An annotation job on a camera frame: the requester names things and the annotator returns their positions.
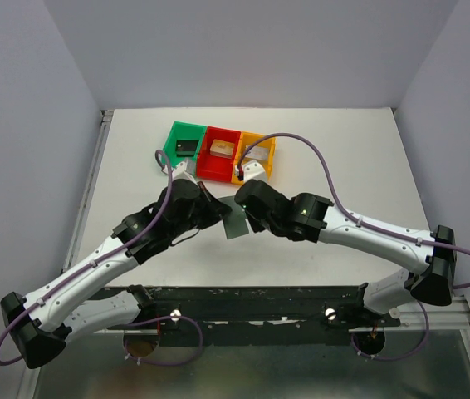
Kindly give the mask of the sage green card holder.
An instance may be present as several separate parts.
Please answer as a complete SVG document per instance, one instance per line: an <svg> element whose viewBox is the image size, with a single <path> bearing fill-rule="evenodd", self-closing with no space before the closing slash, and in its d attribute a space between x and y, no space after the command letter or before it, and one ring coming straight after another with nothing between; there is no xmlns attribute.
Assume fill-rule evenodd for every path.
<svg viewBox="0 0 470 399"><path fill-rule="evenodd" d="M238 205L233 196L219 199L221 203L230 208L230 212L223 219L223 227L227 240L236 239L250 233L247 216L244 209Z"/></svg>

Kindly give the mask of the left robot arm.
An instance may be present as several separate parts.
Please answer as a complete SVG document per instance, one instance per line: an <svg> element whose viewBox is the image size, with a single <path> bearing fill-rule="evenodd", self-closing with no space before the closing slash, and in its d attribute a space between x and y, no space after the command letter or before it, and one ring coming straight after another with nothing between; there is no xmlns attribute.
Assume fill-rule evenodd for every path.
<svg viewBox="0 0 470 399"><path fill-rule="evenodd" d="M124 217L77 265L30 293L6 295L0 302L5 322L0 338L11 337L20 352L18 359L35 369L56 358L67 339L80 331L134 321L140 306L130 293L122 304L108 307L101 323L79 308L111 280L167 250L182 234L214 226L231 211L201 182L170 181L155 202Z"/></svg>

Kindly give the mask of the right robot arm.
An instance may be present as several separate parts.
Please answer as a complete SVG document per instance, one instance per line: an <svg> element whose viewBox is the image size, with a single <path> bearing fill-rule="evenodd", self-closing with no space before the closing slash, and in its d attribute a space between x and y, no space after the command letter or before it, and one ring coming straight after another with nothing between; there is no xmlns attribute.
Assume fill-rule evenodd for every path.
<svg viewBox="0 0 470 399"><path fill-rule="evenodd" d="M452 229L411 230L353 213L342 214L330 199L301 193L288 199L268 183L250 180L235 194L252 230L267 230L290 241L336 244L397 264L398 272L359 288L352 313L377 319L400 305L420 301L444 307L453 300L456 254Z"/></svg>

